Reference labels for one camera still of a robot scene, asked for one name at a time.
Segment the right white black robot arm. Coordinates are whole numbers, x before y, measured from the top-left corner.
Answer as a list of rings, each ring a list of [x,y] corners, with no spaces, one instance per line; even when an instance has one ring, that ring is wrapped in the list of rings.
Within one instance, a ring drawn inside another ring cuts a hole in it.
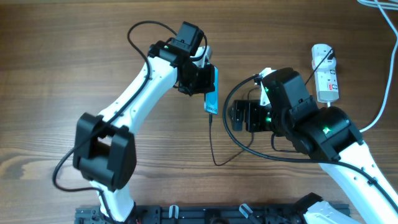
[[[306,159],[276,157],[252,150],[231,132],[223,105],[226,132],[241,149],[273,161],[314,163],[340,186],[366,223],[397,223],[397,193],[376,165],[368,145],[348,115],[335,106],[318,108],[302,76],[293,68],[255,74],[233,88],[237,91],[251,80],[262,87],[266,103],[244,101],[244,118],[257,131],[285,137]]]

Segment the blue screen smartphone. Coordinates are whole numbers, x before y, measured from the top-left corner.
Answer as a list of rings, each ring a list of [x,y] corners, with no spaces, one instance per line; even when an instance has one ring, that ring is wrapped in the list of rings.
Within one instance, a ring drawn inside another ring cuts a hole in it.
[[[218,114],[218,68],[215,67],[215,90],[205,94],[204,110],[207,113],[217,115]]]

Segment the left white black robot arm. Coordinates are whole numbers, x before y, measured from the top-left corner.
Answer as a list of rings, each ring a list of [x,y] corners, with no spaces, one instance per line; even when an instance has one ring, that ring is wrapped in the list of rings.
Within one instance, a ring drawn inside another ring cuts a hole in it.
[[[204,32],[183,22],[168,41],[143,56],[142,70],[126,90],[98,115],[77,122],[73,166],[91,184],[101,205],[90,223],[132,223],[136,204],[128,182],[137,163],[135,135],[155,104],[170,89],[203,94],[204,110],[218,114],[218,69],[210,63]]]

